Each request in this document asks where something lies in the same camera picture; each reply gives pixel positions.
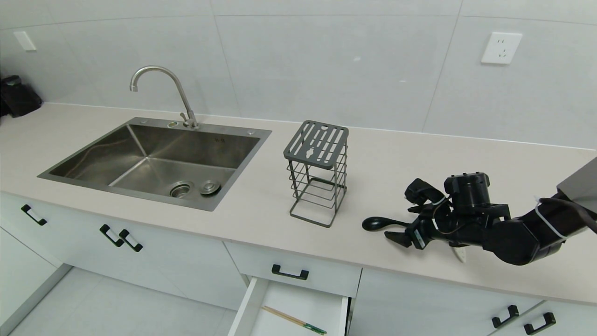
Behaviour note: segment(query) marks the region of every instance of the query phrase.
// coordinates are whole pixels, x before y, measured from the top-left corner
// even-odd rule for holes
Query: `cabinet handle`
[[[118,238],[118,236],[116,236],[116,234],[110,230],[110,227],[107,224],[101,226],[100,232],[103,233],[104,236],[106,236],[106,238],[108,238],[108,240],[110,240],[117,248],[124,244],[122,239]]]
[[[133,238],[131,236],[131,233],[128,232],[127,229],[124,229],[122,231],[120,231],[120,233],[118,234],[120,236],[120,238],[124,239],[124,242],[127,243],[127,245],[133,249],[133,251],[135,252],[139,252],[141,251],[141,249],[143,248],[143,245],[139,244],[135,238]]]
[[[45,219],[41,218],[40,216],[38,216],[28,204],[25,204],[23,207],[21,207],[21,210],[27,214],[27,216],[29,216],[29,218],[31,218],[32,220],[34,220],[37,224],[39,224],[39,226],[44,226],[44,224],[46,224],[48,221],[46,221]]]
[[[498,329],[499,327],[505,325],[506,323],[512,322],[515,320],[520,314],[518,313],[518,307],[515,305],[508,306],[508,313],[510,313],[510,317],[507,319],[500,321],[499,317],[494,317],[491,319],[493,322],[493,327]]]
[[[533,325],[530,323],[524,325],[524,331],[527,332],[527,335],[534,335],[538,332],[542,332],[543,330],[556,324],[556,317],[553,315],[553,313],[545,313],[543,314],[543,318],[545,319],[545,324],[537,329],[533,329]]]
[[[306,270],[301,270],[299,276],[296,276],[293,274],[288,274],[288,273],[282,273],[282,272],[280,272],[280,265],[276,265],[276,264],[274,264],[272,266],[272,273],[275,275],[287,276],[287,277],[291,277],[293,279],[298,279],[298,280],[307,280],[307,277],[309,276],[309,271],[306,271]]]

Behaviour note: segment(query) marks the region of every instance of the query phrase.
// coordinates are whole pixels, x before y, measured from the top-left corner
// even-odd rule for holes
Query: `white cable tie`
[[[444,198],[440,199],[439,201],[435,202],[435,203],[431,203],[432,206],[436,206],[440,203],[442,203],[444,200],[446,199],[446,196],[444,196]]]
[[[535,213],[537,214],[537,216],[539,216],[539,218],[541,218],[541,220],[543,220],[543,222],[550,228],[552,229],[553,233],[557,234],[558,237],[562,238],[562,239],[567,239],[568,237],[563,236],[560,232],[558,232],[556,230],[555,227],[552,226],[552,224],[539,212],[539,206],[541,205],[541,200],[535,196],[535,201],[537,201],[537,205],[535,205]]]

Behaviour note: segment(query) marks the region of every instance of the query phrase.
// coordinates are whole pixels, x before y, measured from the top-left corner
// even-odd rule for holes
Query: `chopsticks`
[[[301,320],[299,320],[299,319],[297,319],[295,317],[292,317],[292,316],[290,316],[288,314],[285,314],[285,313],[283,313],[283,312],[281,312],[279,310],[275,310],[274,308],[271,308],[271,307],[268,307],[268,306],[263,306],[263,307],[261,307],[261,309],[263,309],[265,311],[269,311],[270,313],[272,313],[272,314],[274,314],[276,316],[279,316],[279,317],[281,317],[281,318],[283,318],[285,320],[288,320],[288,321],[290,321],[292,323],[298,324],[298,325],[302,326],[303,328],[307,328],[307,329],[309,329],[309,330],[311,330],[313,332],[316,332],[319,335],[325,335],[325,334],[328,333],[325,330],[319,329],[319,328],[317,328],[314,325],[308,324],[307,322],[301,321]]]

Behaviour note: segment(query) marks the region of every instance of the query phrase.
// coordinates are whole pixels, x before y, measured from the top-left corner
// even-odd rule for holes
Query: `faucet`
[[[197,119],[195,118],[195,113],[193,113],[193,110],[190,108],[189,101],[186,99],[186,95],[184,94],[183,86],[182,86],[182,84],[180,84],[179,78],[176,77],[176,75],[172,71],[164,68],[163,66],[157,66],[157,65],[144,66],[141,69],[137,70],[137,72],[135,72],[133,77],[131,77],[131,85],[130,85],[129,89],[132,92],[137,92],[138,91],[137,81],[139,80],[139,77],[141,77],[141,75],[143,75],[144,73],[149,72],[149,71],[163,72],[163,73],[167,74],[168,76],[170,76],[170,78],[172,78],[172,80],[176,84],[176,88],[179,90],[180,98],[183,100],[184,108],[186,108],[186,110],[187,110],[188,118],[186,118],[184,116],[184,113],[182,113],[182,112],[180,113],[180,116],[183,117],[183,119],[184,119],[184,125],[186,127],[192,128],[192,129],[198,129],[199,123],[197,122]]]

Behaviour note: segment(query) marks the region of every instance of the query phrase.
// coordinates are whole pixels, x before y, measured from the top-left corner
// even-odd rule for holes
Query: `black appliance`
[[[0,115],[21,117],[40,108],[41,98],[19,76],[13,75],[0,80]]]

